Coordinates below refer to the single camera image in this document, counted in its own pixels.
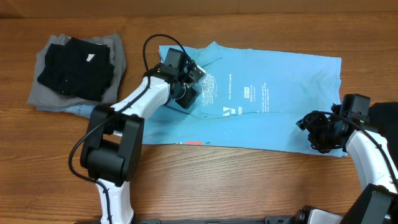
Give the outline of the light blue printed t-shirt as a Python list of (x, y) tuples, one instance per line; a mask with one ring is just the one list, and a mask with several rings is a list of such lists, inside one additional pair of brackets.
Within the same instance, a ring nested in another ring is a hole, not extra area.
[(216, 42), (187, 53), (206, 70), (185, 110), (171, 101), (144, 128), (145, 144), (199, 144), (313, 154), (306, 114), (340, 102), (341, 59), (234, 49)]

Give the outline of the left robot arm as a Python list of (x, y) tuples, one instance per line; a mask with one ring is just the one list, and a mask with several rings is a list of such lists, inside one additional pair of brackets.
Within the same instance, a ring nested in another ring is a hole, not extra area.
[(82, 148), (80, 164), (88, 171), (84, 178), (99, 192), (98, 223), (132, 223), (129, 186), (141, 158), (144, 123), (170, 100), (189, 108), (198, 96), (193, 86), (205, 75), (193, 61), (158, 63), (127, 98), (92, 111), (86, 134), (76, 146)]

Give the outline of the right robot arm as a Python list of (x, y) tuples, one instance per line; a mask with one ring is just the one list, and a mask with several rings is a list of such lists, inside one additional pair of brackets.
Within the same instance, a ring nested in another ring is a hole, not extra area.
[(284, 223), (397, 223), (397, 169), (387, 139), (364, 113), (313, 111), (297, 125), (316, 150), (341, 147), (351, 156), (362, 192), (344, 216), (305, 206)]

